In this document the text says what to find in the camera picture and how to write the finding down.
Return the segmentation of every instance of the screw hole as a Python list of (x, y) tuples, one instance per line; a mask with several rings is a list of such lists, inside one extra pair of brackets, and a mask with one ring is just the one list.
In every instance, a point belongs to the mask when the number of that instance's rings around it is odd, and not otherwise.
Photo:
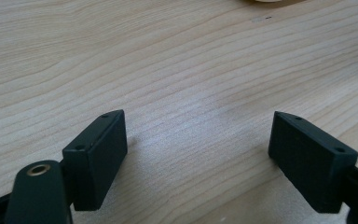
[(336, 147), (336, 151), (338, 152), (345, 152), (345, 149), (342, 147)]
[(47, 172), (49, 169), (50, 169), (50, 165), (48, 164), (36, 165), (27, 171), (27, 175), (30, 176), (42, 175), (45, 172)]
[(79, 146), (76, 146), (76, 147), (75, 147), (75, 149), (77, 149), (77, 150), (80, 150), (80, 149), (83, 149), (83, 148), (84, 148), (83, 145), (79, 145)]

